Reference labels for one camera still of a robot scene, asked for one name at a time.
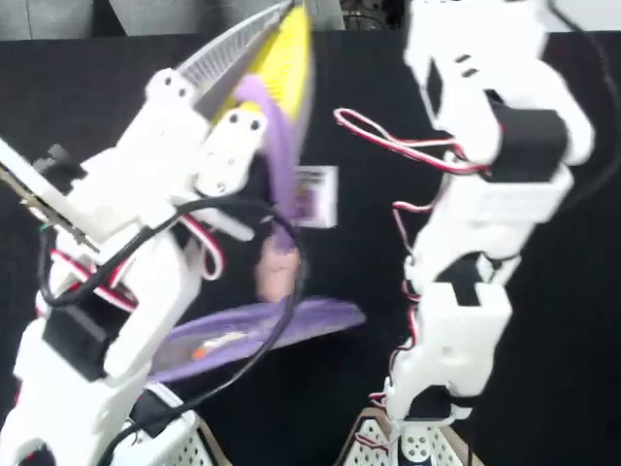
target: wire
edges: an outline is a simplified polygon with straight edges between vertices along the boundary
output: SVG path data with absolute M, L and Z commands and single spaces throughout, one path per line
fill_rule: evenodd
M 385 452 L 388 452 L 388 445 L 390 445 L 390 443 L 383 444 L 383 443 L 380 443 L 380 442 L 376 442 L 374 440 L 371 440 L 369 437 L 367 437 L 365 435 L 362 435 L 362 434 L 360 434 L 358 432 L 353 434 L 353 438 L 360 445 L 364 445 L 365 447 L 368 447 L 370 449 L 381 449 L 381 450 L 383 450 Z
M 579 203 L 593 196 L 614 178 L 614 175 L 621 167 L 621 93 L 619 92 L 619 87 L 612 76 L 605 50 L 598 42 L 595 35 L 582 29 L 582 27 L 574 22 L 570 17 L 559 10 L 556 0 L 547 0 L 547 6 L 552 15 L 563 22 L 572 32 L 580 34 L 584 37 L 584 39 L 586 39 L 586 41 L 591 45 L 595 55 L 598 57 L 602 80 L 608 91 L 610 105 L 612 106 L 612 127 L 616 130 L 614 147 L 612 151 L 613 158 L 591 182 L 583 186 L 581 189 L 577 189 L 574 195 L 570 195 L 568 197 L 567 201 L 559 209 L 559 212 L 563 212 L 574 208 Z
M 297 305 L 299 304 L 300 300 L 302 299 L 302 296 L 303 296 L 303 293 L 304 293 L 304 287 L 305 287 L 306 280 L 307 280 L 307 275 L 308 275 L 308 260 L 307 260 L 308 255 L 307 255 L 306 248 L 303 245 L 297 230 L 295 229 L 295 227 L 289 221 L 287 221 L 275 208 L 270 206 L 268 203 L 263 202 L 263 201 L 259 201 L 259 200 L 244 199 L 244 198 L 239 198 L 239 197 L 221 197 L 221 198 L 214 198 L 214 199 L 212 199 L 212 198 L 210 198 L 210 199 L 200 199 L 198 201 L 192 201 L 192 202 L 188 202 L 187 204 L 183 204 L 182 206 L 178 207 L 178 212 L 177 212 L 177 214 L 175 216 L 171 217 L 169 220 L 167 220 L 166 222 L 162 223 L 162 225 L 160 225 L 159 227 L 157 227 L 155 229 L 150 229 L 150 228 L 146 227 L 143 231 L 141 231 L 141 233 L 139 233 L 133 240 L 131 240 L 128 243 L 128 245 L 125 248 L 123 248 L 117 254 L 117 255 L 119 255 L 119 257 L 114 256 L 113 258 L 111 258 L 109 262 L 104 264 L 99 269 L 97 274 L 100 274 L 102 272 L 102 270 L 111 270 L 111 269 L 113 270 L 114 267 L 112 267 L 109 264 L 112 263 L 114 266 L 118 265 L 118 263 L 120 263 L 125 256 L 128 256 L 129 254 L 134 252 L 145 241 L 148 241 L 153 236 L 155 236 L 157 233 L 159 233 L 161 231 L 164 231 L 165 229 L 167 229 L 170 226 L 172 226 L 173 224 L 175 224 L 175 222 L 181 216 L 184 216 L 186 214 L 190 214 L 191 212 L 202 210 L 202 209 L 221 208 L 221 207 L 225 207 L 225 206 L 253 207 L 253 208 L 257 208 L 258 210 L 263 211 L 263 213 L 265 215 L 272 216 L 274 218 L 274 221 L 276 223 L 278 223 L 285 230 L 285 232 L 291 237 L 291 239 L 293 240 L 294 245 L 297 248 L 299 256 L 300 256 L 300 265 L 299 265 L 298 270 L 296 272 L 293 292 L 289 296 L 287 296 L 285 298 L 284 310 L 282 311 L 282 316 L 280 317 L 280 319 L 278 320 L 278 322 L 274 326 L 274 329 L 272 330 L 270 336 L 266 339 L 266 341 L 263 343 L 263 345 L 261 345 L 259 350 L 228 381 L 226 381 L 225 383 L 222 383 L 222 384 L 218 385 L 217 387 L 215 387 L 215 388 L 213 388 L 213 389 L 211 389 L 211 390 L 209 390 L 209 391 L 207 391 L 207 392 L 205 392 L 205 393 L 203 393 L 203 394 L 193 398 L 190 401 L 187 401 L 187 402 L 185 402 L 185 403 L 183 403 L 183 404 L 181 404 L 179 406 L 176 406 L 174 408 L 171 407 L 171 408 L 167 409 L 163 413 L 160 413 L 160 414 L 158 414 L 156 416 L 148 417 L 148 418 L 146 418 L 144 420 L 141 420 L 141 421 L 138 421 L 138 422 L 134 423 L 131 427 L 123 429 L 108 444 L 108 446 L 104 450 L 104 452 L 103 452 L 99 462 L 97 463 L 97 466 L 109 466 L 110 461 L 112 461 L 112 457 L 113 457 L 113 454 L 114 454 L 114 449 L 118 446 L 118 444 L 120 444 L 129 435 L 131 435 L 131 434 L 133 434 L 135 432 L 138 432 L 140 430 L 144 430 L 145 427 L 147 427 L 147 426 L 149 426 L 151 424 L 157 423 L 157 422 L 171 422 L 173 419 L 181 416 L 183 413 L 185 413 L 187 411 L 190 411 L 190 410 L 194 410 L 195 408 L 197 408 L 199 405 L 201 405 L 202 403 L 204 403 L 208 399 L 214 397 L 215 395 L 220 393 L 222 390 L 228 388 L 233 383 L 235 383 L 236 381 L 241 379 L 254 366 L 256 366 L 256 364 L 259 363 L 263 359 L 263 357 L 265 357 L 265 355 L 267 354 L 268 351 L 270 351 L 274 347 L 274 345 L 276 344 L 277 340 L 282 335 L 284 329 L 287 327 L 287 325 L 291 321 L 291 318 L 293 317 L 293 314 L 294 314 L 294 310 L 297 307 Z M 47 252 L 47 250 L 43 250 L 43 253 L 41 255 L 47 256 L 46 252 Z M 92 282 L 92 283 L 90 283 L 89 286 L 91 286 L 93 284 L 95 286 L 97 286 L 97 284 L 98 284 L 97 281 L 104 280 L 106 278 L 106 276 L 107 276 L 107 274 L 102 274 L 102 275 L 99 276 L 100 277 L 99 279 L 93 280 L 93 278 L 96 277 L 97 274 L 95 274 L 93 277 L 91 277 L 91 281 L 90 282 Z
M 401 345 L 397 347 L 394 351 L 392 351 L 392 353 L 390 354 L 390 358 L 388 359 L 388 379 L 391 385 L 393 382 L 392 369 L 393 369 L 393 366 L 395 365 L 395 359 L 397 358 L 397 355 L 402 351 L 409 351 L 416 346 L 418 331 L 417 331 L 417 325 L 416 325 L 415 312 L 416 312 L 416 304 L 411 304 L 408 309 L 409 341 L 406 342 L 405 345 Z
M 72 275 L 77 277 L 79 281 L 86 282 L 91 277 L 90 272 L 88 272 L 84 266 L 61 250 L 52 250 L 50 252 L 50 256 L 51 260 L 54 262 L 61 262 L 69 268 Z M 137 304 L 135 302 L 105 286 L 98 286 L 93 292 L 100 298 L 108 301 L 113 306 L 116 306 L 128 313 L 131 313 L 136 309 Z
M 364 20 L 377 24 L 380 30 L 386 29 L 386 26 L 384 25 L 384 23 L 381 22 L 378 18 L 372 17 L 371 15 L 364 15 L 362 13 L 349 13 L 349 14 L 343 15 L 343 20 L 345 22 L 345 29 L 349 29 L 350 20 L 353 17 L 356 18 L 356 25 L 358 26 L 357 30 L 359 31 L 362 30 L 362 28 L 360 27 L 360 19 L 364 19 Z
M 196 236 L 201 245 L 203 246 L 203 278 L 209 282 L 213 282 L 222 276 L 224 270 L 224 251 L 220 247 L 220 244 L 215 240 L 213 235 L 203 228 L 203 225 L 191 215 L 182 216 L 180 218 L 182 223 L 194 236 Z M 213 270 L 208 270 L 207 256 L 212 258 Z
M 356 112 L 355 110 L 339 108 L 339 109 L 335 110 L 335 113 L 338 114 L 338 116 L 335 115 L 336 118 L 343 119 L 343 115 L 348 115 L 348 116 L 351 116 L 351 117 L 355 117 L 356 119 L 359 119 L 363 123 L 368 124 L 369 126 L 371 126 L 375 131 L 377 131 L 379 134 L 381 134 L 388 141 L 392 141 L 393 143 L 401 144 L 402 146 L 406 146 L 408 148 L 428 148 L 428 147 L 434 147 L 434 146 L 453 146 L 456 143 L 456 140 L 452 139 L 452 138 L 449 138 L 449 139 L 435 139 L 435 140 L 433 140 L 433 139 L 432 140 L 400 139 L 400 138 L 392 135 L 391 133 L 389 133 L 388 130 L 386 130 L 386 128 L 381 126 L 379 123 L 377 123 L 377 122 L 373 121 L 372 119 L 370 119 L 370 118 L 360 114 L 359 112 Z M 348 121 L 345 119 L 344 123 L 342 123 L 342 124 L 347 125 Z
M 431 147 L 431 146 L 456 146 L 454 140 L 433 140 L 433 141 L 414 141 L 414 140 L 399 140 L 388 133 L 383 127 L 379 124 L 375 123 L 371 119 L 359 114 L 358 112 L 351 109 L 339 108 L 335 109 L 333 112 L 334 118 L 337 124 L 344 126 L 346 129 L 353 132 L 355 135 L 360 136 L 372 143 L 375 143 L 379 146 L 382 146 L 385 149 L 393 150 L 400 155 L 403 155 L 411 160 L 415 160 L 418 162 L 424 162 L 432 167 L 438 168 L 444 172 L 452 173 L 454 175 L 469 175 L 476 172 L 487 170 L 486 165 L 476 165 L 470 163 L 460 162 L 449 162 L 445 160 L 440 160 L 435 158 L 433 155 L 422 152 L 418 149 L 419 147 Z M 348 115 L 351 117 L 355 117 L 364 123 L 371 125 L 375 130 L 377 130 L 382 136 L 377 136 L 370 131 L 362 129 L 360 126 L 357 126 L 353 122 L 349 121 L 344 116 Z M 458 147 L 455 149 L 458 153 L 463 154 L 462 148 Z
M 152 229 L 147 226 L 142 228 L 141 231 L 132 240 L 129 241 L 129 243 L 127 243 L 119 252 L 111 257 L 108 262 L 99 267 L 97 272 L 93 274 L 80 287 L 78 287 L 77 289 L 69 290 L 61 294 L 60 296 L 54 296 L 54 294 L 49 289 L 49 255 L 47 254 L 47 252 L 51 248 L 52 235 L 51 229 L 48 228 L 41 231 L 40 234 L 41 253 L 39 254 L 39 263 L 37 267 L 37 280 L 39 283 L 39 288 L 41 289 L 41 294 L 44 300 L 52 307 L 68 306 L 80 302 L 81 300 L 85 299 L 90 293 L 92 293 L 97 286 L 105 283 L 106 280 L 109 279 L 109 276 L 114 272 L 116 267 L 120 266 L 122 262 L 125 261 L 131 254 L 133 254 L 140 246 L 156 236 L 158 233 L 167 230 L 168 228 L 173 226 L 175 223 L 177 223 L 180 217 L 201 209 L 225 206 L 250 206 L 255 208 L 258 207 L 265 213 L 269 213 L 271 216 L 273 216 L 273 220 L 275 220 L 277 223 L 282 224 L 283 222 L 286 222 L 287 225 L 289 224 L 287 220 L 285 220 L 274 208 L 258 200 L 225 196 L 219 198 L 199 199 L 196 201 L 191 201 L 178 207 L 177 213 L 165 222 L 163 222 L 157 228 Z

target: purple cloth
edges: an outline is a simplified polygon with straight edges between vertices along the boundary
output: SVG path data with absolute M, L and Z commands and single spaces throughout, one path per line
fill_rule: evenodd
M 283 306 L 283 302 L 251 304 L 176 327 L 153 357 L 149 379 L 185 379 L 252 356 L 272 332 Z M 298 305 L 275 348 L 345 330 L 364 321 L 365 316 L 351 303 L 309 298 Z
M 246 75 L 237 89 L 235 98 L 254 102 L 261 107 L 268 121 L 268 167 L 273 200 L 278 211 L 290 222 L 295 219 L 295 160 L 293 159 L 293 129 L 286 115 L 272 99 L 267 87 L 256 75 Z M 276 247 L 284 252 L 293 249 L 293 241 L 282 227 L 277 226 Z

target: white perforated plate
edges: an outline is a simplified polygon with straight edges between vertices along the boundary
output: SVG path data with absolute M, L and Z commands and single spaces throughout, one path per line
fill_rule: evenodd
M 358 432 L 374 442 L 384 444 L 388 442 L 376 420 L 363 421 Z M 354 441 L 344 466 L 390 466 L 388 452 L 384 449 L 372 449 Z
M 197 433 L 168 457 L 166 466 L 212 466 L 212 461 Z
M 387 444 L 388 439 L 374 419 L 366 419 L 358 433 L 366 438 L 381 444 Z M 424 464 L 431 458 L 433 466 L 464 466 L 457 453 L 438 427 L 418 427 L 404 432 L 401 439 L 404 457 L 411 461 L 411 465 Z M 399 442 L 385 449 L 367 447 L 357 441 L 351 443 L 343 466 L 394 466 L 397 464 Z

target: white plastic part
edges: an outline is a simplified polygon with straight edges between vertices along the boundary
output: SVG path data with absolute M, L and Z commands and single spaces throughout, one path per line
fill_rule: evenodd
M 406 261 L 406 278 L 423 293 L 438 274 L 471 252 L 483 252 L 493 259 L 519 255 L 535 226 L 550 220 L 572 184 L 572 174 L 565 166 L 560 166 L 550 183 L 451 178 L 429 222 L 416 237 Z
M 198 150 L 196 188 L 210 197 L 233 194 L 247 181 L 248 169 L 261 148 L 267 120 L 242 109 L 227 112 Z
M 162 384 L 148 384 L 146 389 L 170 407 L 181 404 L 181 400 Z M 209 446 L 197 433 L 198 426 L 199 418 L 190 411 L 169 423 L 154 439 L 141 430 L 114 450 L 112 466 L 215 466 Z
M 71 239 L 66 235 L 59 238 L 63 247 L 71 250 Z M 54 265 L 52 290 L 66 287 L 70 276 L 62 263 Z M 57 466 L 95 465 L 103 448 L 120 431 L 143 390 L 153 353 L 198 294 L 201 277 L 190 269 L 172 235 L 164 232 L 136 252 L 123 281 L 139 305 L 106 353 L 104 379 L 87 381 L 43 340 L 44 318 L 27 327 L 15 367 L 21 393 L 0 434 L 0 464 L 17 464 L 45 444 Z M 176 425 L 169 426 L 163 437 L 168 440 L 162 442 L 180 445 L 187 437 L 182 422 Z M 81 439 L 79 449 L 75 448 L 76 438 Z M 140 456 L 139 464 L 161 464 L 170 452 L 162 451 L 166 454 L 153 456 L 151 462 L 147 462 L 148 455 Z M 150 449 L 148 454 L 155 453 Z
M 411 401 L 430 385 L 469 397 L 487 383 L 511 306 L 498 284 L 477 283 L 475 289 L 480 306 L 461 307 L 450 283 L 426 287 L 416 314 L 416 345 L 397 355 L 393 382 L 384 387 L 391 419 L 404 419 Z
M 432 124 L 452 134 L 471 162 L 492 162 L 502 140 L 487 90 L 513 108 L 556 111 L 569 129 L 566 163 L 583 163 L 591 153 L 594 137 L 588 119 L 564 80 L 539 60 L 544 34 L 536 3 L 410 4 L 413 23 L 406 63 Z M 435 83 L 430 81 L 432 66 L 439 72 Z
M 15 367 L 21 392 L 0 434 L 0 464 L 17 465 L 45 444 L 57 466 L 95 465 L 142 392 L 149 366 L 90 383 L 43 340 L 45 324 L 30 323 L 21 339 Z
M 431 459 L 435 466 L 462 466 L 459 456 L 438 427 L 408 423 L 401 433 L 401 452 L 414 464 L 424 464 Z
M 114 378 L 150 364 L 164 337 L 198 295 L 201 277 L 191 273 L 173 236 L 162 233 L 136 252 L 124 283 L 139 305 L 106 354 L 104 370 Z
M 72 204 L 48 180 L 41 176 L 24 158 L 0 139 L 0 165 L 4 165 L 22 185 L 35 196 L 67 218 L 75 227 L 94 241 L 105 238 L 105 230 L 86 212 Z

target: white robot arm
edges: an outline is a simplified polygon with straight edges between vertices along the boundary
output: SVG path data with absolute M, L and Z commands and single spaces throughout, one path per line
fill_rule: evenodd
M 360 423 L 346 466 L 364 457 L 458 464 L 437 428 L 470 415 L 511 314 L 505 284 L 533 230 L 571 190 L 569 166 L 587 161 L 594 144 L 564 80 L 540 60 L 539 2 L 412 0 L 409 13 L 405 62 L 433 127 L 456 142 L 444 160 L 481 168 L 444 175 L 410 247 L 411 337 L 374 395 L 391 432 L 374 441 L 380 423 Z
M 201 221 L 248 241 L 253 230 L 219 209 L 242 204 L 260 208 L 295 236 L 289 205 L 293 158 L 310 108 L 300 105 L 298 114 L 288 114 L 268 89 L 274 84 L 270 67 L 254 61 L 265 47 L 262 59 L 282 58 L 283 31 L 296 56 L 310 58 L 304 8 L 276 4 L 178 69 L 156 73 L 145 104 L 116 145 L 79 166 L 59 150 L 31 166 L 0 142 L 0 177 L 47 224 L 40 317 L 28 325 L 19 347 L 15 374 L 21 390 L 0 433 L 3 466 L 21 464 L 43 447 L 57 466 L 155 466 L 181 459 L 228 464 L 218 460 L 217 445 L 206 438 L 209 429 L 191 411 L 196 403 L 182 405 L 162 385 L 147 384 L 147 374 L 205 277 L 196 242 L 180 243 L 172 231 L 178 221 L 205 241 Z M 295 82 L 294 92 L 312 93 L 308 84 Z M 303 122 L 298 131 L 296 117 Z M 274 157 L 274 140 L 288 145 L 281 158 Z M 266 201 L 231 196 L 246 186 L 259 154 L 267 159 L 268 175 L 280 176 L 272 200 L 283 215 Z M 59 171 L 64 178 L 56 176 Z M 52 228 L 58 231 L 55 244 Z M 273 336 L 251 361 L 274 345 L 301 291 L 296 285 L 287 297 Z M 104 299 L 93 300 L 91 292 Z M 121 431 L 133 435 L 123 440 Z

